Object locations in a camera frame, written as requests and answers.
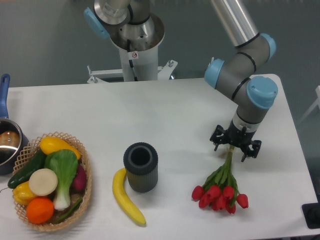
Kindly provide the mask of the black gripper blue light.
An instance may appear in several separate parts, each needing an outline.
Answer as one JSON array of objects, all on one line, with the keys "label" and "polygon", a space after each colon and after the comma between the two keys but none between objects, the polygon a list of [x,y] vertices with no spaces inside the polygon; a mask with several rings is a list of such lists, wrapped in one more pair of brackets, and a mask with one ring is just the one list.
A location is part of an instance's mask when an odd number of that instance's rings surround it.
[{"label": "black gripper blue light", "polygon": [[243,129],[238,129],[231,124],[227,130],[221,125],[217,125],[212,132],[209,140],[214,145],[214,151],[216,151],[219,145],[231,144],[237,148],[240,148],[243,152],[241,162],[244,162],[246,158],[256,158],[259,154],[262,141],[252,140],[256,132],[246,132]]}]

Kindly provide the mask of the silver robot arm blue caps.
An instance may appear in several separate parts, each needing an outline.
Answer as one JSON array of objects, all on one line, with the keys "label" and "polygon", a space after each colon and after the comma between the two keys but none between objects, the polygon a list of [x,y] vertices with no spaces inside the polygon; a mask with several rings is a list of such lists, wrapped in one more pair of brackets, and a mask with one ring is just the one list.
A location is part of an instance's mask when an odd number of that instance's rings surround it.
[{"label": "silver robot arm blue caps", "polygon": [[[229,61],[212,59],[204,80],[237,104],[227,129],[218,125],[210,140],[216,147],[229,144],[241,149],[244,158],[256,158],[261,141],[254,140],[259,125],[278,94],[277,84],[255,76],[276,51],[274,39],[260,33],[240,0],[213,0],[236,54]],[[84,10],[90,28],[118,48],[126,82],[160,79],[158,46],[164,39],[164,24],[150,11],[148,0],[96,0]]]}]

